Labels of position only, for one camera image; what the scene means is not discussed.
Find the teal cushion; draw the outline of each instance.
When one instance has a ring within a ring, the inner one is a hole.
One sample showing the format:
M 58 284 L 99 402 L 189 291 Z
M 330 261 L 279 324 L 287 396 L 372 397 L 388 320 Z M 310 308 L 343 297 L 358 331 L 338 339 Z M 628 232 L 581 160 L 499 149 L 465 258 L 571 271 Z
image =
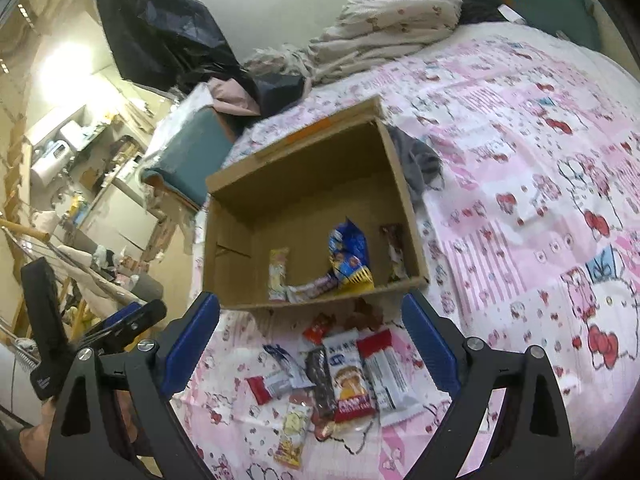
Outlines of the teal cushion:
M 165 186 L 203 206 L 205 179 L 220 169 L 234 145 L 212 108 L 197 111 L 169 141 L 159 160 L 142 172 L 142 180 L 158 174 Z
M 598 23 L 593 17 L 591 0 L 469 0 L 494 6 L 507 4 L 530 27 L 555 36 L 560 30 L 575 44 L 599 51 Z

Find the blue gripper pad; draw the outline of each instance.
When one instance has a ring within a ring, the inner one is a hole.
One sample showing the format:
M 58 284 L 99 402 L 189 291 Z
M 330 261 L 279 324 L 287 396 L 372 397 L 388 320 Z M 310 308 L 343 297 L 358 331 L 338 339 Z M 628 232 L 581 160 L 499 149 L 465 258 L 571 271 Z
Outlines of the blue gripper pad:
M 426 304 L 424 308 L 420 305 L 421 303 Z M 447 392 L 451 399 L 455 398 L 462 387 L 458 377 L 460 366 L 453 351 L 436 328 L 441 320 L 452 322 L 449 319 L 440 318 L 422 294 L 417 291 L 410 292 L 402 298 L 401 311 L 402 322 L 433 382 L 440 391 Z M 464 341 L 462 334 L 460 334 L 460 341 Z
M 184 316 L 164 329 L 158 338 L 155 368 L 156 385 L 165 399 L 187 387 L 219 320 L 218 298 L 201 292 Z
M 133 301 L 132 303 L 129 303 L 126 307 L 121 308 L 115 314 L 111 314 L 107 319 L 105 319 L 102 322 L 101 328 L 104 329 L 104 328 L 108 328 L 110 326 L 115 325 L 117 322 L 119 322 L 121 319 L 124 319 L 129 314 L 133 314 L 140 307 L 141 305 L 135 301 Z

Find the open cardboard box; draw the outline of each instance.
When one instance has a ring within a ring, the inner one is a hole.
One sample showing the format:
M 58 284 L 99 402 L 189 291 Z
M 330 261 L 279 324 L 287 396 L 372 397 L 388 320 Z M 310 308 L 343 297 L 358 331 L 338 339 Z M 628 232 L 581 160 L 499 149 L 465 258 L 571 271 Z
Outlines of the open cardboard box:
M 212 174 L 204 290 L 223 308 L 284 306 L 269 302 L 269 254 L 288 247 L 288 285 L 303 285 L 330 268 L 328 238 L 350 218 L 369 247 L 375 288 L 368 294 L 423 286 L 428 271 L 414 210 L 388 131 L 370 99 L 308 126 Z M 380 226 L 404 227 L 409 278 L 388 283 L 391 260 Z M 362 296 L 340 290 L 297 305 Z

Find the blue snack bag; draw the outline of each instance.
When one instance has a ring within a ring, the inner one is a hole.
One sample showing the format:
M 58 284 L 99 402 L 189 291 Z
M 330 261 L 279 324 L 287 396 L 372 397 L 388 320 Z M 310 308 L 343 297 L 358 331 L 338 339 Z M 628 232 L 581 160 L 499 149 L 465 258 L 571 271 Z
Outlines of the blue snack bag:
M 344 292 L 365 292 L 374 288 L 367 239 L 348 218 L 329 236 L 329 260 Z

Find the pink bedsheet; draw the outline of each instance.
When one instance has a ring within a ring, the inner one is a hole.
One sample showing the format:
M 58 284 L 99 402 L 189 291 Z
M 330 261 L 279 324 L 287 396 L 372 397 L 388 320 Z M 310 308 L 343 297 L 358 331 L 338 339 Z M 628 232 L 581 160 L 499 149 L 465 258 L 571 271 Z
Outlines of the pink bedsheet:
M 545 348 L 576 456 L 600 445 L 640 374 L 640 86 L 599 54 L 511 24 L 460 27 L 416 56 L 315 89 L 299 106 L 238 140 L 227 164 L 372 95 L 386 120 L 439 152 L 443 178 L 416 211 L 433 306 L 493 348 Z M 198 215 L 192 294 L 202 288 Z M 377 421 L 326 442 L 308 434 L 301 472 L 273 460 L 286 400 L 259 408 L 244 378 L 275 364 L 277 342 L 317 310 L 224 312 L 174 407 L 220 479 L 401 479 L 449 406 L 415 352 L 399 297 L 381 307 L 425 413 Z M 338 319 L 343 304 L 322 308 Z M 475 468 L 501 402 L 495 392 L 463 472 Z

